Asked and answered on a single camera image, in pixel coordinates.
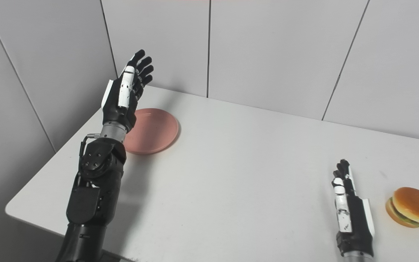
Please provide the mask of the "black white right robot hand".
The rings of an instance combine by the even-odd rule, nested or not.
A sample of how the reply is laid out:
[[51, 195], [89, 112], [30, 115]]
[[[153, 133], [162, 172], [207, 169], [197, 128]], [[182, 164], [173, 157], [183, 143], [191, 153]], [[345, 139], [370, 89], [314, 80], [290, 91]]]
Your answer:
[[351, 166], [341, 159], [333, 171], [336, 220], [339, 231], [336, 245], [344, 262], [374, 262], [374, 221], [368, 199], [356, 194]]

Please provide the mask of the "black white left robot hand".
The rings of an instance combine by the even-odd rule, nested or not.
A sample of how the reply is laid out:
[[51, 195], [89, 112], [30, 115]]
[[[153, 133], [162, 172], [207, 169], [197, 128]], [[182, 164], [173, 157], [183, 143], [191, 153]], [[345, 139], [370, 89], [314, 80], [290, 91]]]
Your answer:
[[152, 58], [143, 49], [128, 61], [120, 76], [108, 82], [101, 107], [103, 124], [117, 123], [126, 133], [136, 122], [135, 111], [145, 86], [153, 80]]

